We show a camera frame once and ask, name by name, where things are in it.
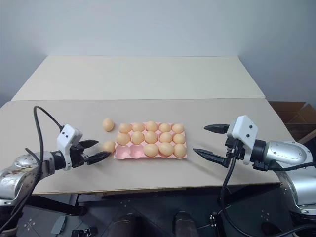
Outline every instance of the egg carton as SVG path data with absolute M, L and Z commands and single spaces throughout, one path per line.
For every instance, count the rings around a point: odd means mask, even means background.
M 155 142 L 154 144 L 156 144 L 158 147 L 159 145 L 161 144 L 161 142 L 159 141 L 160 139 L 160 135 L 162 134 L 161 131 L 159 131 L 159 126 L 160 124 L 162 124 L 161 122 L 156 122 L 156 124 L 158 125 L 158 129 L 157 131 L 155 132 L 155 134 L 157 134 L 157 137 L 158 137 L 158 140 L 157 142 Z M 128 134 L 130 136 L 132 136 L 132 134 L 134 133 L 133 130 L 131 130 Z M 169 131 L 169 133 L 172 135 L 172 139 L 173 139 L 173 136 L 176 134 L 174 131 Z M 184 137 L 186 137 L 186 134 L 185 134 L 185 131 L 183 131 L 181 133 Z M 150 159 L 153 159 L 153 158 L 164 158 L 164 159 L 167 159 L 167 158 L 177 158 L 174 154 L 166 157 L 165 155 L 161 154 L 160 152 L 155 156 L 155 157 L 148 157 L 144 154 L 143 152 L 143 148 L 144 146 L 146 146 L 148 143 L 143 141 L 141 144 L 139 145 L 135 145 L 134 143 L 132 143 L 131 141 L 128 142 L 126 144 L 126 146 L 121 146 L 120 144 L 118 144 L 117 142 L 115 143 L 115 153 L 114 153 L 114 159 L 126 159 L 126 158 L 133 158 L 133 159 L 139 159 L 139 158 L 150 158 Z M 173 141 L 170 142 L 170 144 L 172 146 L 176 145 Z M 184 157 L 182 158 L 177 158 L 177 159 L 183 159 L 183 158 L 186 158 L 188 157 L 187 154 L 185 154 Z

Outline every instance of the white table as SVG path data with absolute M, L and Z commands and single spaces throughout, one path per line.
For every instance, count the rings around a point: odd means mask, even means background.
M 264 97 L 238 57 L 48 56 L 12 100 Z
M 70 171 L 59 170 L 36 186 L 35 193 L 85 193 L 99 191 L 144 190 L 177 187 L 221 186 L 227 169 L 206 161 L 192 148 L 212 150 L 224 156 L 226 136 L 203 130 L 213 123 L 230 123 L 240 115 L 248 115 L 259 127 L 258 139 L 292 140 L 280 118 L 266 99 L 202 99 L 202 100 L 102 100 L 102 101 L 12 101 L 0 110 L 0 169 L 10 166 L 25 153 L 24 148 L 39 151 L 33 119 L 34 105 L 43 106 L 60 123 L 69 123 L 83 132 L 83 139 L 100 142 L 114 140 L 121 122 L 181 122 L 187 137 L 187 159 L 115 160 L 112 157 Z M 56 150 L 58 129 L 44 115 L 40 124 L 44 148 Z M 106 133 L 102 120 L 112 118 L 116 127 Z M 88 151 L 100 151 L 100 146 Z M 278 182 L 273 172 L 253 170 L 238 161 L 230 185 Z

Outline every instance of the brown egg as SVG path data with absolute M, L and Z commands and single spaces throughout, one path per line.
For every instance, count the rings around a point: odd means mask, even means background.
M 160 142 L 171 142 L 172 135 L 169 132 L 164 132 L 159 137 Z
M 132 143 L 139 145 L 144 141 L 144 134 L 140 131 L 136 131 L 132 134 Z
M 173 154 L 173 146 L 170 143 L 163 142 L 159 145 L 159 151 L 166 157 L 169 157 Z
M 113 141 L 106 141 L 103 143 L 102 150 L 104 152 L 114 152 L 115 151 L 115 142 Z
M 155 144 L 147 144 L 146 146 L 144 146 L 143 151 L 146 156 L 148 156 L 149 158 L 153 158 L 158 154 L 159 149 L 158 146 Z
M 102 122 L 103 129 L 107 132 L 110 132 L 114 128 L 114 122 L 110 118 L 106 118 Z
M 181 133 L 184 131 L 184 126 L 183 124 L 180 123 L 176 123 L 172 126 L 172 131 L 174 131 L 175 133 Z
M 132 130 L 130 123 L 121 123 L 118 127 L 119 132 L 128 134 Z
M 182 144 L 176 144 L 174 146 L 174 152 L 173 154 L 177 157 L 177 158 L 182 158 L 186 155 L 186 147 Z
M 121 146 L 126 146 L 127 143 L 130 142 L 130 136 L 125 133 L 118 133 L 117 135 L 117 143 Z
M 151 131 L 145 133 L 145 142 L 155 143 L 156 141 L 157 141 L 157 134 Z
M 172 140 L 176 144 L 183 144 L 186 142 L 186 138 L 182 134 L 175 134 Z
M 169 132 L 171 130 L 171 127 L 168 123 L 164 122 L 162 124 L 160 124 L 159 126 L 159 131 L 160 132 Z
M 133 131 L 136 132 L 136 131 L 144 131 L 145 130 L 145 125 L 143 123 L 135 123 L 133 125 Z
M 156 132 L 158 129 L 158 125 L 154 121 L 148 121 L 146 123 L 146 130 L 151 132 Z

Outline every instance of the floor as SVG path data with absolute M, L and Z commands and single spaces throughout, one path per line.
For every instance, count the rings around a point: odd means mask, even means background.
M 47 195 L 50 199 L 70 202 L 70 195 Z M 82 217 L 67 216 L 64 232 L 60 237 L 70 237 L 72 230 L 86 229 L 96 226 L 97 237 L 106 237 L 113 221 L 118 217 L 134 213 L 142 220 L 142 236 L 150 237 L 172 237 L 172 221 L 179 210 L 191 214 L 201 237 L 215 236 L 215 230 L 209 224 L 209 217 L 213 212 L 219 212 L 217 194 L 159 194 L 152 193 L 146 197 L 131 197 L 106 199 L 97 202 L 85 202 L 88 213 Z M 283 206 L 282 193 L 275 189 L 262 195 L 250 198 L 231 205 L 227 209 L 231 218 L 241 229 L 257 237 L 264 236 L 260 230 L 263 221 L 269 220 L 283 230 L 291 228 L 291 220 Z M 61 216 L 46 210 L 32 207 L 24 208 L 24 215 L 19 221 L 18 237 L 55 237 L 51 233 L 56 220 Z M 228 237 L 239 237 L 239 235 L 225 223 Z

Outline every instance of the cardboard box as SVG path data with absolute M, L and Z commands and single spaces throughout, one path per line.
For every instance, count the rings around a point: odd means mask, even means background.
M 316 137 L 316 111 L 305 102 L 269 102 L 295 141 L 306 143 Z

